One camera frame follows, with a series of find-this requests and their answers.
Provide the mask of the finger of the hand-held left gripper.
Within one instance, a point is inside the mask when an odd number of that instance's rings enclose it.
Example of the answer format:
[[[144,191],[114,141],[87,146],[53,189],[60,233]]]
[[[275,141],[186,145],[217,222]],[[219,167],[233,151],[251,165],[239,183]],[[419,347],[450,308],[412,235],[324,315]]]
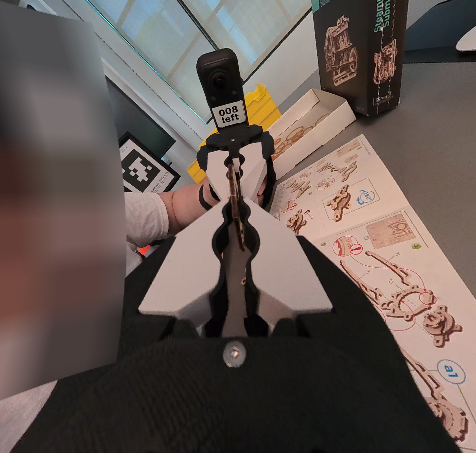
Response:
[[[263,179],[267,177],[267,162],[263,158],[262,143],[250,143],[240,149],[240,154],[245,158],[240,167],[240,205],[245,198],[258,204],[257,193]]]
[[[207,156],[207,178],[220,200],[229,201],[229,179],[227,177],[228,167],[225,160],[229,157],[228,151],[217,150],[208,153]]]

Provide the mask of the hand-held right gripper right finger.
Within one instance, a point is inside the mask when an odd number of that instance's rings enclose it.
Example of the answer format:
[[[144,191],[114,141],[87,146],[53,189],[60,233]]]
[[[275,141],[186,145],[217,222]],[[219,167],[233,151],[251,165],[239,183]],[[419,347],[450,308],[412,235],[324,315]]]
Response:
[[[329,313],[333,306],[301,241],[249,198],[241,202],[246,262],[243,322],[250,337],[266,337],[278,321]]]

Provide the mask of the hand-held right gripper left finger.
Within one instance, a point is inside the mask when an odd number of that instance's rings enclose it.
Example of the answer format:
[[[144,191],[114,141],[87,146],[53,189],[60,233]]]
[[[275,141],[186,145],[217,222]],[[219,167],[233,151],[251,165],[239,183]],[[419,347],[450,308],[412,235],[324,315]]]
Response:
[[[141,314],[168,315],[223,337],[229,310],[227,267],[230,202],[222,201],[178,233],[139,306]]]

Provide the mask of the wooden ring gear part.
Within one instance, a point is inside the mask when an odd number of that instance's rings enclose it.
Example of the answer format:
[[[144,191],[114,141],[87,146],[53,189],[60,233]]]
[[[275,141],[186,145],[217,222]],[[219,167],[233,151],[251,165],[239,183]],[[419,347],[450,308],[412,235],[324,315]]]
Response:
[[[240,199],[238,195],[230,196],[231,215],[235,224],[238,245],[241,251],[245,251],[245,236],[243,231],[243,224],[240,216]]]

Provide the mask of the illustrated instruction booklet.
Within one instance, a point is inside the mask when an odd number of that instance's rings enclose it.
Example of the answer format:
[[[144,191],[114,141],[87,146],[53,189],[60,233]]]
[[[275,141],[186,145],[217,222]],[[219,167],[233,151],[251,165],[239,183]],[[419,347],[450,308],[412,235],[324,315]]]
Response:
[[[475,452],[475,298],[366,138],[279,184],[270,213],[364,292],[436,417]]]

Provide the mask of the black model kit box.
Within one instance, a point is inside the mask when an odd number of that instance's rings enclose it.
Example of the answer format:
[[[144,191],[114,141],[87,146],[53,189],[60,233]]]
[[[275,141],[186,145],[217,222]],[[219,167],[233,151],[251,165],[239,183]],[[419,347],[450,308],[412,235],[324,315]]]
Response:
[[[322,90],[375,116],[399,104],[408,0],[311,0]]]

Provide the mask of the yellow storage bin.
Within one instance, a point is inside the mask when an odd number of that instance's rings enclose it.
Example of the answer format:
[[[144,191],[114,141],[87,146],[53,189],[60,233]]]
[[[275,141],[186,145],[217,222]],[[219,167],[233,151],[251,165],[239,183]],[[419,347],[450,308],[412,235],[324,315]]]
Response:
[[[245,95],[245,104],[249,123],[259,125],[263,130],[268,130],[281,117],[270,93],[261,83],[257,84],[253,92]],[[188,167],[187,171],[196,184],[203,183],[206,173],[200,168],[197,160]]]

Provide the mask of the black white marker sign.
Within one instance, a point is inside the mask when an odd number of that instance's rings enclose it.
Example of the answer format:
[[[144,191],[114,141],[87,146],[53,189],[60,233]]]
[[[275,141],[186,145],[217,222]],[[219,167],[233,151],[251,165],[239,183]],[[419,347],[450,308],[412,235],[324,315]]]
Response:
[[[119,149],[124,192],[168,192],[180,178],[129,132],[119,139]]]

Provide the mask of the dark flat panel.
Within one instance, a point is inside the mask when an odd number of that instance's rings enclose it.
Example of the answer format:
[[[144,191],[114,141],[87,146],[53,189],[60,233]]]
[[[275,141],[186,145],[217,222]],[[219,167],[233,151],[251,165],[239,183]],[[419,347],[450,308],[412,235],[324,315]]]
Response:
[[[129,132],[156,157],[161,158],[175,140],[106,77],[117,137]]]

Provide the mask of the white cardboard tray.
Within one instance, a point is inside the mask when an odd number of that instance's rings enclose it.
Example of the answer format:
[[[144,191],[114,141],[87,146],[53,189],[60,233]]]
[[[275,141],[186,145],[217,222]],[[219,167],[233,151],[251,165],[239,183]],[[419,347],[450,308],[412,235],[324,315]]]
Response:
[[[276,179],[280,179],[355,120],[348,102],[332,93],[310,89],[268,128],[273,137]]]

